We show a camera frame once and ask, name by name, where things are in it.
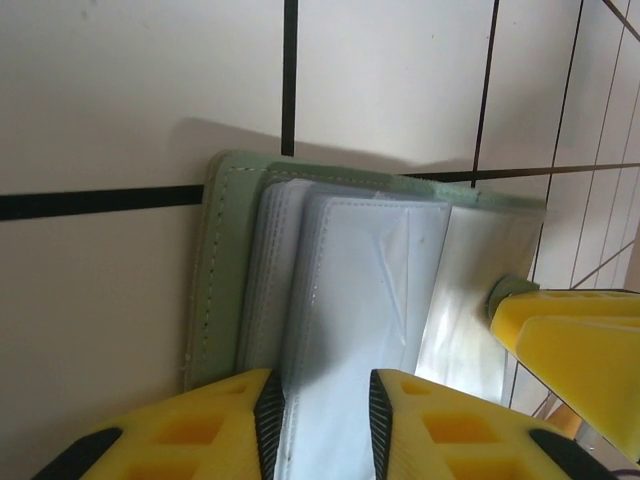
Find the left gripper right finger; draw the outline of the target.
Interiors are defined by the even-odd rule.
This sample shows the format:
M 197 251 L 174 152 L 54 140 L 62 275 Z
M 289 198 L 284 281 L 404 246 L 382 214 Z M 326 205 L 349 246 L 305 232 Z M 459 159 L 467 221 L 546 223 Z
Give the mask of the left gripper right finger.
M 370 374 L 378 479 L 612 479 L 548 423 L 393 369 Z

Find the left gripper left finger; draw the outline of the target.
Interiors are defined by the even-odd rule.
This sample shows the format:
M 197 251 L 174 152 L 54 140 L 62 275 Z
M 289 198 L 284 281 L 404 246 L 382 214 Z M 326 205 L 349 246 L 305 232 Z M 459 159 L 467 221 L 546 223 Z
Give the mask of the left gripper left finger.
M 254 369 L 109 420 L 38 479 L 272 479 L 285 399 L 280 375 Z

